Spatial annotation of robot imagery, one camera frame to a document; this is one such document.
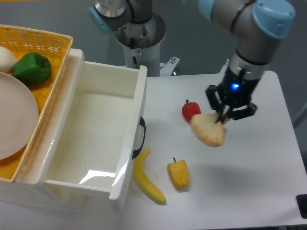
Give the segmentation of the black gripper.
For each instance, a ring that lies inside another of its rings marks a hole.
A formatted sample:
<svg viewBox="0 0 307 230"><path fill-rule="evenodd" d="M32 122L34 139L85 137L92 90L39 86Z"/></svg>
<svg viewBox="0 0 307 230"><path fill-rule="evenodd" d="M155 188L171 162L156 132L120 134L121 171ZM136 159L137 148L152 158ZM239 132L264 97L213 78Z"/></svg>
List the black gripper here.
<svg viewBox="0 0 307 230"><path fill-rule="evenodd" d="M251 98L260 80L248 79L249 75L251 73L246 68L241 68L235 74L228 67L219 85L208 86L205 92L211 108L218 114L216 124L225 124L231 119L239 120L255 114L257 106L251 102Z"/></svg>

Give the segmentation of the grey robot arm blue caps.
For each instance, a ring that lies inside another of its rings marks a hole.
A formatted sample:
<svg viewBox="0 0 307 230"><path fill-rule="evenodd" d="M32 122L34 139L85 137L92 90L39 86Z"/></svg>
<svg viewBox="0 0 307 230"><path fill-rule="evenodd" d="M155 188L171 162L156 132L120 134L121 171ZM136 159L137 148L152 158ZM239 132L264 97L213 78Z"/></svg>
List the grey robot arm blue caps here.
<svg viewBox="0 0 307 230"><path fill-rule="evenodd" d="M295 18L285 0L200 0L200 13L238 38L238 46L219 85L206 95L218 114L217 122L252 116L251 96ZM145 66L149 76L160 75L160 44L164 20L153 12L150 0L98 0L89 8L96 27L113 33L124 50L126 66Z"/></svg>

